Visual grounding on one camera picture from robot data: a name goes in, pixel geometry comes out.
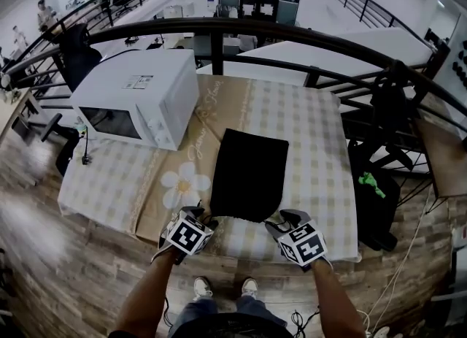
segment forearm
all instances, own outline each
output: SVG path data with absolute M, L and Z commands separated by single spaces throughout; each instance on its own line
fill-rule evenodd
M 154 260 L 123 303 L 115 330 L 127 331 L 138 338 L 154 338 L 176 256 L 175 249 Z
M 325 337 L 365 337 L 362 320 L 329 264 L 323 260 L 314 261 L 312 269 Z

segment microwave window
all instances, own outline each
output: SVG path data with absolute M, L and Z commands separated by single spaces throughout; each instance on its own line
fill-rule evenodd
M 90 107 L 80 107 L 80 109 L 94 129 L 100 133 L 141 139 L 128 111 Z

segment white flower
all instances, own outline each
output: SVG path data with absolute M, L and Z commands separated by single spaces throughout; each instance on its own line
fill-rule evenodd
M 184 206 L 196 206 L 199 202 L 198 191 L 206 191 L 211 187 L 211 180 L 204 174 L 196 174 L 195 164 L 191 161 L 180 164 L 178 174 L 166 172 L 161 178 L 161 184 L 170 188 L 163 195 L 163 205 L 175 208 L 180 199 Z

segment white cable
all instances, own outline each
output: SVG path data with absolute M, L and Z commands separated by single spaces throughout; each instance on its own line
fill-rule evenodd
M 385 309 L 382 311 L 381 315 L 379 316 L 377 323 L 374 325 L 373 333 L 376 331 L 377 326 L 378 326 L 378 323 L 381 321 L 382 316 L 383 316 L 384 313 L 386 312 L 387 308 L 389 307 L 389 304 L 391 303 L 391 300 L 393 299 L 394 290 L 395 290 L 395 283 L 397 282 L 397 279 L 398 279 L 398 277 L 399 277 L 399 274 L 401 273 L 402 268 L 404 267 L 404 264 L 405 264 L 407 258 L 409 257 L 410 250 L 412 249 L 412 246 L 414 245 L 415 239 L 417 238 L 417 234 L 418 234 L 418 231 L 419 231 L 419 229 L 420 229 L 420 224 L 422 223 L 423 216 L 425 216 L 425 210 L 426 210 L 426 207 L 427 207 L 427 205 L 428 205 L 428 200 L 429 200 L 429 198 L 430 198 L 431 188 L 432 188 L 432 187 L 430 187 L 430 189 L 429 189 L 429 191 L 428 191 L 428 196 L 426 197 L 425 205 L 423 206 L 423 209 L 422 209 L 422 214 L 420 215 L 420 219 L 418 220 L 417 229 L 415 230 L 414 236 L 413 236 L 413 238 L 412 238 L 412 241 L 410 242 L 410 246 L 409 246 L 409 248 L 407 249 L 407 253 L 406 253 L 406 255 L 404 256 L 404 259 L 402 260 L 402 262 L 401 262 L 401 264 L 399 265 L 399 267 L 396 269 L 396 271 L 395 271 L 395 273 L 394 273 L 394 275 L 393 275 L 393 278 L 391 278 L 391 280 L 390 280 L 389 283 L 387 284 L 386 288 L 383 290 L 381 296 L 378 298 L 378 300 L 376 301 L 376 303 L 373 304 L 373 307 L 371 308 L 371 311 L 368 313 L 368 321 L 369 321 L 369 316 L 370 316 L 371 313 L 374 311 L 374 309 L 375 309 L 376 306 L 378 305 L 379 301 L 380 301 L 380 300 L 382 299 L 382 297 L 385 295 L 386 290 L 390 287 L 391 283 L 392 283 L 393 280 L 394 280 L 393 289 L 392 289 L 392 291 L 391 291 L 391 296 L 389 297 L 389 300 L 387 301 L 387 304 L 386 304 Z
M 370 328 L 370 316 L 368 316 L 368 313 L 366 313 L 365 311 L 360 311 L 360 310 L 357 310 L 357 312 L 359 313 L 363 313 L 365 316 L 366 316 L 366 319 L 365 321 L 368 321 L 368 323 L 366 323 L 366 329 L 365 329 L 365 332 L 368 333 L 368 329 Z

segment flower center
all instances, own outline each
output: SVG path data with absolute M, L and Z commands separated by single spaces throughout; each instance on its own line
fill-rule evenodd
M 177 184 L 177 190 L 184 194 L 191 189 L 191 184 L 187 180 L 179 180 Z

